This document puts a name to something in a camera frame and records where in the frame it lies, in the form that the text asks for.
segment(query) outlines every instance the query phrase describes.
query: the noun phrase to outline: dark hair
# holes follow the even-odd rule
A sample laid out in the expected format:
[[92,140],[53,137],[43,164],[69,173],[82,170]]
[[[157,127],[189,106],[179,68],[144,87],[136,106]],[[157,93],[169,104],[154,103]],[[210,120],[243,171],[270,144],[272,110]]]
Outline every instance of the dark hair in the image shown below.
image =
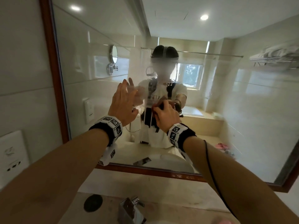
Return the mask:
[[[163,52],[164,52],[164,46],[159,45],[154,49],[151,57],[152,58],[163,57]],[[166,50],[166,58],[178,58],[177,50],[174,47],[169,46]]]

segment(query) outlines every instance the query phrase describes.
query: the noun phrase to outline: cable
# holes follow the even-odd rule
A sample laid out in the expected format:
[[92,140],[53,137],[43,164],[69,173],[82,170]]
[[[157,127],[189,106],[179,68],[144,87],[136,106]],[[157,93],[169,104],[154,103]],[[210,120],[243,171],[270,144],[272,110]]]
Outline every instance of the cable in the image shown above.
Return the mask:
[[[126,129],[127,129],[127,131],[129,131],[128,128],[127,128],[127,126],[126,126]],[[137,131],[140,131],[140,129],[137,130]],[[133,131],[133,132],[129,131],[129,132],[130,132],[130,133],[135,133],[135,132],[137,132],[137,131]]]
[[211,174],[213,183],[214,183],[214,185],[215,185],[215,188],[216,188],[216,190],[218,191],[218,194],[219,194],[221,200],[223,201],[223,203],[225,204],[225,206],[228,208],[228,210],[231,212],[231,214],[232,214],[235,218],[237,218],[237,217],[235,216],[235,214],[233,213],[233,211],[232,211],[232,210],[230,209],[230,207],[228,206],[228,204],[226,203],[226,201],[225,201],[225,199],[223,198],[222,193],[221,193],[221,191],[220,191],[220,189],[219,189],[219,187],[218,187],[218,184],[217,184],[217,182],[216,182],[216,180],[215,180],[215,177],[214,177],[214,174],[213,174],[213,171],[212,171],[212,168],[211,168],[210,159],[209,159],[209,155],[208,155],[208,151],[207,151],[207,142],[206,142],[206,140],[204,140],[204,143],[205,143],[205,149],[206,149],[207,165],[208,165],[208,167],[209,167],[209,171],[210,171],[210,174]]

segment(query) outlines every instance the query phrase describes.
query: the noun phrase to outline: ceiling light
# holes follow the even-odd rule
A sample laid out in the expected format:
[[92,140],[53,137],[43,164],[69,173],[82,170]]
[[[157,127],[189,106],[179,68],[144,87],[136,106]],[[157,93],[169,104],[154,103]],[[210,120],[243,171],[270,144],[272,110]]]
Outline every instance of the ceiling light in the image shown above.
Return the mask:
[[201,20],[207,20],[208,18],[209,18],[208,15],[202,15],[200,19],[201,19]]
[[78,7],[78,6],[76,6],[76,5],[71,5],[71,6],[70,6],[70,9],[71,9],[71,10],[74,10],[74,11],[76,11],[76,12],[81,11],[81,8]]

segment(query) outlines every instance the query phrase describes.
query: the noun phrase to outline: electrical outlet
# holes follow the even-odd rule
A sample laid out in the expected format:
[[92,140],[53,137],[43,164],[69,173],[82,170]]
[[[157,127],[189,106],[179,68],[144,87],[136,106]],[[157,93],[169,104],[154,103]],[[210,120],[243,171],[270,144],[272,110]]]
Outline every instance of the electrical outlet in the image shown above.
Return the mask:
[[95,118],[95,106],[90,99],[84,100],[85,120],[86,124],[90,123]]
[[21,131],[0,138],[0,189],[29,166]]

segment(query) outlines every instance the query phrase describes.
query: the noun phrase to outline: wristband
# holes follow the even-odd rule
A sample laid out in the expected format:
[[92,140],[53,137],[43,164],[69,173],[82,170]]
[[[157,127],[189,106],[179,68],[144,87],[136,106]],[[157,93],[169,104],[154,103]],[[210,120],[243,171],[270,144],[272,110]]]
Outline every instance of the wristband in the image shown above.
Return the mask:
[[191,136],[196,136],[195,132],[182,123],[174,124],[167,133],[171,144],[185,152],[183,149],[184,141]]
[[89,128],[89,130],[91,129],[102,129],[105,131],[109,137],[109,147],[115,143],[116,139],[118,139],[122,134],[123,126],[116,117],[105,116],[99,119],[92,127]]

